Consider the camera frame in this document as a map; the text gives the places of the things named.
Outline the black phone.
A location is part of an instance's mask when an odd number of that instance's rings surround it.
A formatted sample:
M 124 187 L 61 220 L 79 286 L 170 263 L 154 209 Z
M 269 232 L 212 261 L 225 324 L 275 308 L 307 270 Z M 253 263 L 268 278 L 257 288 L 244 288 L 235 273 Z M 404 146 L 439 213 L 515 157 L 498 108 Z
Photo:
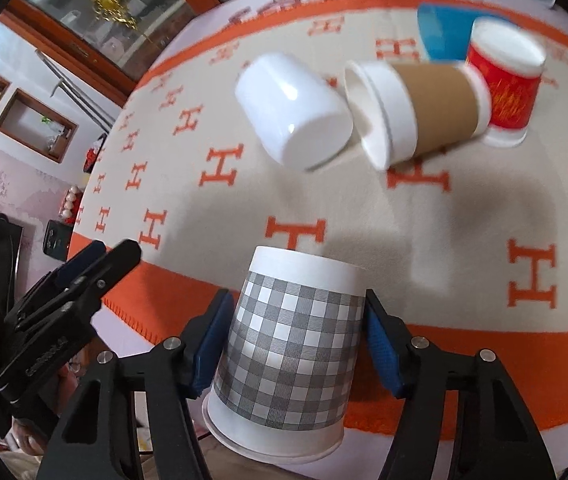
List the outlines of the black phone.
M 67 259 L 72 227 L 64 222 L 50 220 L 44 230 L 42 250 L 45 255 L 57 261 Z

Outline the grey checkered paper cup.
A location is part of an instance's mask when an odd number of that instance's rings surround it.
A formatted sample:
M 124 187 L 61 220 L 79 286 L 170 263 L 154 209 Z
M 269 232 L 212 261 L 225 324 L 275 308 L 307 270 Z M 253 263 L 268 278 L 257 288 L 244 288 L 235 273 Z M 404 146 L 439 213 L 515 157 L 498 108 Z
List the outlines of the grey checkered paper cup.
M 202 405 L 208 430 L 267 464 L 334 452 L 344 437 L 365 289 L 360 266 L 257 247 Z

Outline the blue plastic cup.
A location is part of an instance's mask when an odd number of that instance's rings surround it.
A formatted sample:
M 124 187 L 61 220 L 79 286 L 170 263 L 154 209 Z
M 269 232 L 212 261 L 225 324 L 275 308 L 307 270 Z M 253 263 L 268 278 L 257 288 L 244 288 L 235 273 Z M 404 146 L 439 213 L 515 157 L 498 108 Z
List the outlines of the blue plastic cup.
M 433 62 L 464 61 L 474 21 L 503 15 L 446 4 L 422 3 L 418 7 L 418 30 L 428 57 Z

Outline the brown sleeve paper cup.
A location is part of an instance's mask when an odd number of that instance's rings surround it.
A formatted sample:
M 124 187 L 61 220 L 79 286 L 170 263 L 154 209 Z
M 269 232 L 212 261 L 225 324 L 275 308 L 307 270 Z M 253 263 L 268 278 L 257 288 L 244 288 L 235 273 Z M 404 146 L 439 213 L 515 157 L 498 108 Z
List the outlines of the brown sleeve paper cup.
M 346 63 L 347 103 L 364 154 L 378 171 L 486 132 L 491 96 L 464 62 Z

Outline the white plastic cup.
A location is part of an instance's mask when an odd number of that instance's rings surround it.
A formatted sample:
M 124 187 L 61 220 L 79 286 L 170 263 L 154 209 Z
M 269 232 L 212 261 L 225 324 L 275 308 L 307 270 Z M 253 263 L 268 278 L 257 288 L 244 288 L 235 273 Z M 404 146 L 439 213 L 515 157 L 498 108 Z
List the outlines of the white plastic cup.
M 293 55 L 268 52 L 238 76 L 234 94 L 268 155 L 298 171 L 316 168 L 348 143 L 345 100 Z

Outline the red paper cup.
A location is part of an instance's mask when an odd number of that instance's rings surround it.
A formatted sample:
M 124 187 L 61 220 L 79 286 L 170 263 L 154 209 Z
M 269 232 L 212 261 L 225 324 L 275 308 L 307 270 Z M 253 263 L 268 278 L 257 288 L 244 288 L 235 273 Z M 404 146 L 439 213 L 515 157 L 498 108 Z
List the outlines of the red paper cup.
M 466 60 L 490 93 L 482 142 L 493 148 L 516 148 L 524 142 L 547 58 L 543 44 L 526 30 L 500 18 L 476 18 Z

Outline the wooden glass door cabinet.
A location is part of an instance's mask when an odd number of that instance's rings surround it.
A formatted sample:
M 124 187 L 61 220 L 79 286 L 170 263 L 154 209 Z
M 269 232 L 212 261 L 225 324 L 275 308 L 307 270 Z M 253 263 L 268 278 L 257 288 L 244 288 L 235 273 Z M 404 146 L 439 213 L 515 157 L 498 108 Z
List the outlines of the wooden glass door cabinet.
M 2 22 L 121 105 L 185 26 L 228 0 L 11 0 Z

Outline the orange beige H-pattern tablecloth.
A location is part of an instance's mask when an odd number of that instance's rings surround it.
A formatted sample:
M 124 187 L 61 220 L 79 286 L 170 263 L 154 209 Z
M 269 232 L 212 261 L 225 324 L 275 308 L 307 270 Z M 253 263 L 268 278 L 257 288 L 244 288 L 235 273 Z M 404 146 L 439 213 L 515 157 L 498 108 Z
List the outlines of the orange beige H-pattern tablecloth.
M 515 148 L 480 142 L 375 170 L 357 142 L 317 170 L 270 159 L 234 96 L 282 51 L 331 86 L 348 61 L 423 62 L 423 4 L 502 14 L 548 50 Z M 120 356 L 180 333 L 254 249 L 363 266 L 388 311 L 440 348 L 497 353 L 568 467 L 568 14 L 529 0 L 233 0 L 141 78 L 98 158 L 71 247 L 131 238 L 141 264 L 94 316 Z

